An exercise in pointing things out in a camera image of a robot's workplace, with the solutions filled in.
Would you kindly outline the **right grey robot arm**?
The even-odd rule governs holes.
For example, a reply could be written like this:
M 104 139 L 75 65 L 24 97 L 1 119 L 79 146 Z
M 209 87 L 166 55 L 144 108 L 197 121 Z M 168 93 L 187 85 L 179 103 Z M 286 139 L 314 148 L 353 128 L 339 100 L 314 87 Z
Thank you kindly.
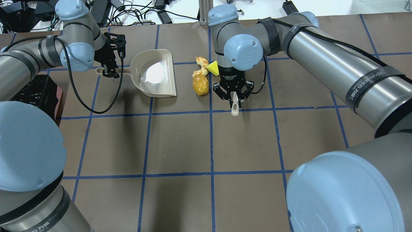
M 198 201 L 182 204 L 175 212 L 180 221 L 169 226 L 149 215 L 154 142 L 160 140 L 160 116 L 152 117 L 142 232 L 291 232 L 286 188 L 292 171 L 322 153 L 373 139 L 373 129 L 295 61 L 280 55 L 268 60 L 268 69 L 262 92 L 246 100 L 237 117 L 215 94 L 197 96 L 200 109 L 212 112 L 197 116 L 193 170 L 209 173 L 186 178 Z

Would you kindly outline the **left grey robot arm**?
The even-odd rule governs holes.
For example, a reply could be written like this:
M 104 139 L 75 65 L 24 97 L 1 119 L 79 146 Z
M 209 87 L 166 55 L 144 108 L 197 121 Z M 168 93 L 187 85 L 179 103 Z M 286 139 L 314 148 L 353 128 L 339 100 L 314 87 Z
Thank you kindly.
M 122 80 L 114 51 L 125 57 L 125 36 L 102 33 L 82 0 L 59 0 L 60 36 L 21 39 L 1 51 L 1 231 L 92 232 L 61 185 L 66 164 L 63 135 L 55 120 L 31 104 L 12 101 L 46 68 L 85 72 L 94 61 L 103 75 Z

